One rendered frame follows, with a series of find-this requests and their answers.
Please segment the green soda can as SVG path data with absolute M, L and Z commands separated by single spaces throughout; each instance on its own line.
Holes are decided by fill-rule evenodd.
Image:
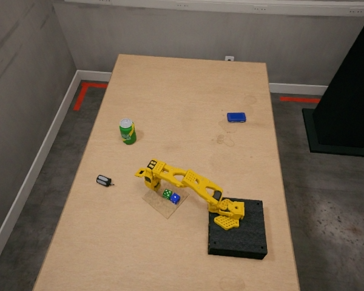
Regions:
M 119 124 L 121 137 L 125 144 L 133 144 L 137 139 L 135 126 L 131 119 L 125 118 Z

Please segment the yellow die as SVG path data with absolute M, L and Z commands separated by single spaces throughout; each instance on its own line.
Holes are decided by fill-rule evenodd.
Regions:
M 158 182 L 157 185 L 154 186 L 154 191 L 158 191 L 158 189 L 161 187 L 161 184 Z

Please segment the green die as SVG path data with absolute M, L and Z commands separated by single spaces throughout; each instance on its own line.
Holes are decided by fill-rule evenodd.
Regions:
M 172 196 L 172 191 L 165 189 L 164 193 L 163 193 L 163 198 L 170 200 L 170 197 Z

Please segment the blue die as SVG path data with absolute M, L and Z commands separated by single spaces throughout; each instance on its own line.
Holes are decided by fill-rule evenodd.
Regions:
M 176 193 L 174 193 L 171 197 L 170 197 L 170 201 L 172 203 L 174 203 L 175 205 L 179 202 L 180 200 L 180 196 L 177 195 Z

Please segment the blue rectangular case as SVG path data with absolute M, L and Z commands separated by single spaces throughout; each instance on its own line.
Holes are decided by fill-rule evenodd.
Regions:
M 246 115 L 244 112 L 227 113 L 228 123 L 246 122 Z

